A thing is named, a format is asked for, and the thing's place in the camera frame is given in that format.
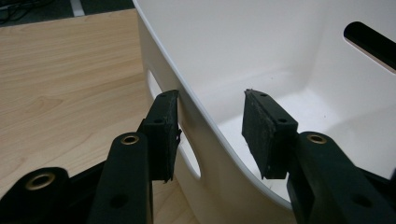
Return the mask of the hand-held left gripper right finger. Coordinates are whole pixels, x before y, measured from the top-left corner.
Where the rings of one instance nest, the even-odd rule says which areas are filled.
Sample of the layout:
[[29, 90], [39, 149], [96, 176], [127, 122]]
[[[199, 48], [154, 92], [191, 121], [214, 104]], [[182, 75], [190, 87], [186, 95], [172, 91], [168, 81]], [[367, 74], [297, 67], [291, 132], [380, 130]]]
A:
[[298, 224], [396, 224], [396, 174], [364, 171], [329, 136], [297, 128], [270, 95], [245, 91], [242, 135], [261, 177], [287, 180]]

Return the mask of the white metal stand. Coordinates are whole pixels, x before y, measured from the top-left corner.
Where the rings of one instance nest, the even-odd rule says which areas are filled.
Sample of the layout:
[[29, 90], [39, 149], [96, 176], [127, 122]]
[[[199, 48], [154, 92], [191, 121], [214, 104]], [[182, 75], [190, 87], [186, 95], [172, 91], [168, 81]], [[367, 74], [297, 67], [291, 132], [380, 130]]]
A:
[[81, 17], [85, 15], [84, 9], [82, 7], [80, 0], [70, 0], [71, 8], [75, 17]]

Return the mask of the white plastic storage bin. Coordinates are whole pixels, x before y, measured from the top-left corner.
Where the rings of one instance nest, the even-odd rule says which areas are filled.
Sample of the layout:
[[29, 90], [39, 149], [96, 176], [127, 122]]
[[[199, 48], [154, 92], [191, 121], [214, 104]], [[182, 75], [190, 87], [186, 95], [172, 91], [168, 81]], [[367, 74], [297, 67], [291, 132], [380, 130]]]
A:
[[242, 135], [245, 92], [352, 162], [396, 170], [396, 69], [344, 36], [359, 21], [396, 42], [396, 0], [133, 0], [152, 93], [178, 90], [177, 179], [201, 224], [291, 224], [286, 184], [260, 176]]

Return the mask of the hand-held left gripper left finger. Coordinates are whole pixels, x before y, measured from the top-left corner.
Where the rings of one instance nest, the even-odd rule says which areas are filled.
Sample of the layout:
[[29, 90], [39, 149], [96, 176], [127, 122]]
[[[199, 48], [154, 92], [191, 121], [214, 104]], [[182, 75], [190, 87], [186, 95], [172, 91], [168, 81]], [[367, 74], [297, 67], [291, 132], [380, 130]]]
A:
[[178, 91], [159, 94], [134, 133], [113, 140], [88, 224], [152, 224], [152, 183], [173, 178], [181, 130]]

